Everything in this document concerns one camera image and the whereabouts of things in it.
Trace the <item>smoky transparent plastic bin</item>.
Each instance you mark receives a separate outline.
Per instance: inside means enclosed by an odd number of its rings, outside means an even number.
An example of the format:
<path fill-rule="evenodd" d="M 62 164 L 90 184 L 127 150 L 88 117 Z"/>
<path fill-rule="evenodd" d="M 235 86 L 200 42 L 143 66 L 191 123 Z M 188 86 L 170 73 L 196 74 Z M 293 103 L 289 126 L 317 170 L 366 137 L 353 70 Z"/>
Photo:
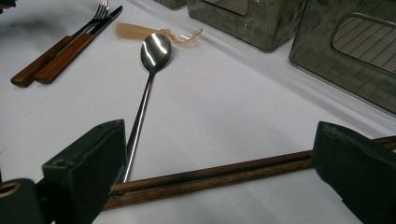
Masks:
<path fill-rule="evenodd" d="M 187 0 L 189 16 L 271 52 L 295 36 L 308 0 Z"/>
<path fill-rule="evenodd" d="M 187 0 L 155 0 L 155 1 L 171 9 L 178 9 L 187 5 Z"/>
<path fill-rule="evenodd" d="M 290 61 L 396 115 L 396 0 L 309 0 Z"/>

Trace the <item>translucent orange baby spoon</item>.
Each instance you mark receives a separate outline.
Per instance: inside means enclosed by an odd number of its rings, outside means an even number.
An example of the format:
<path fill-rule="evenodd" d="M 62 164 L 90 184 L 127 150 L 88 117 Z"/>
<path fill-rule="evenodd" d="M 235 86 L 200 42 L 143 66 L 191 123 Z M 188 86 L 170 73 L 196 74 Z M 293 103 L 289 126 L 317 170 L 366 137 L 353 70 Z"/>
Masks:
<path fill-rule="evenodd" d="M 192 46 L 200 38 L 203 30 L 198 29 L 192 33 L 184 35 L 175 35 L 170 29 L 152 29 L 131 23 L 118 22 L 115 25 L 115 34 L 120 38 L 144 40 L 149 35 L 162 34 L 165 35 L 172 43 L 180 46 Z"/>

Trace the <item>wooden-handled steel knife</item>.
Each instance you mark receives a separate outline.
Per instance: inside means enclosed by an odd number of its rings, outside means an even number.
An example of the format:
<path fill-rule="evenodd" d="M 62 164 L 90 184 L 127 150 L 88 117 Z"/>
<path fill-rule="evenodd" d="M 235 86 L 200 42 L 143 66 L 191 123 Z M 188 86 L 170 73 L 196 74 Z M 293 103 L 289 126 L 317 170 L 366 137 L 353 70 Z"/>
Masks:
<path fill-rule="evenodd" d="M 43 69 L 35 74 L 35 81 L 42 84 L 50 84 L 54 81 L 62 71 L 107 28 L 111 22 L 121 14 L 122 11 L 123 6 L 117 7 L 97 25 L 95 25 L 88 33 L 80 35 L 76 40 L 72 41 Z"/>

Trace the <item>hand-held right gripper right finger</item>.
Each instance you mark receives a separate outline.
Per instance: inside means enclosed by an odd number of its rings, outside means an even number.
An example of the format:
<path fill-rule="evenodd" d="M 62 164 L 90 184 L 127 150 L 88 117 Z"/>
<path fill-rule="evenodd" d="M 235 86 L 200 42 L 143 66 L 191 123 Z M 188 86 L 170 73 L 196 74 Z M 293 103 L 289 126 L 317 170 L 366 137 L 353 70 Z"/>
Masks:
<path fill-rule="evenodd" d="M 322 121 L 312 166 L 363 224 L 396 224 L 395 152 L 346 127 Z"/>

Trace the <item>long steel spoon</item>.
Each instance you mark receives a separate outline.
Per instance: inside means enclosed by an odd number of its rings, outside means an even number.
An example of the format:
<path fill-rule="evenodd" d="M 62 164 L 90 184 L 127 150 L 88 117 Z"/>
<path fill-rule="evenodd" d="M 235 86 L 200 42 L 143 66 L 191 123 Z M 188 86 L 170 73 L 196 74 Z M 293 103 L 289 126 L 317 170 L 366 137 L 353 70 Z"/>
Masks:
<path fill-rule="evenodd" d="M 134 155 L 142 131 L 153 80 L 155 75 L 168 65 L 171 55 L 172 45 L 165 35 L 152 34 L 143 41 L 140 50 L 140 58 L 143 66 L 148 71 L 148 80 L 127 143 L 127 162 L 123 174 L 120 176 L 121 183 L 127 182 L 132 172 Z"/>

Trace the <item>wooden-handled steel fork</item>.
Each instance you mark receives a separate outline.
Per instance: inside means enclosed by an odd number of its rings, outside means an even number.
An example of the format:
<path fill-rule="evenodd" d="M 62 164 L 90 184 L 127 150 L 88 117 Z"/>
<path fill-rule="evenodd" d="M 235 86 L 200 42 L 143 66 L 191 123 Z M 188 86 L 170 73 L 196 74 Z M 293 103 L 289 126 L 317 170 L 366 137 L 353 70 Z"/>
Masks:
<path fill-rule="evenodd" d="M 79 35 L 88 28 L 92 27 L 100 20 L 105 18 L 109 11 L 109 0 L 99 0 L 98 8 L 92 17 L 84 26 L 78 29 L 74 34 L 67 35 L 58 41 L 55 45 L 45 51 L 33 62 L 23 68 L 18 74 L 13 76 L 10 82 L 17 87 L 28 87 L 35 79 L 35 74 L 52 61 L 63 49 L 71 44 Z"/>

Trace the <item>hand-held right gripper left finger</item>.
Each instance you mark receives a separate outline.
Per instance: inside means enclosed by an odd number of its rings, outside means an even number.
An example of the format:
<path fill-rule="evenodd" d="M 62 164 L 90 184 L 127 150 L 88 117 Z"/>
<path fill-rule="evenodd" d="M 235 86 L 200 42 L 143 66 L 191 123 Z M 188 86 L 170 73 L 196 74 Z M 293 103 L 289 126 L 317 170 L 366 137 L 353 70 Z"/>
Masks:
<path fill-rule="evenodd" d="M 124 121 L 99 124 L 42 165 L 56 224 L 92 224 L 126 163 Z"/>

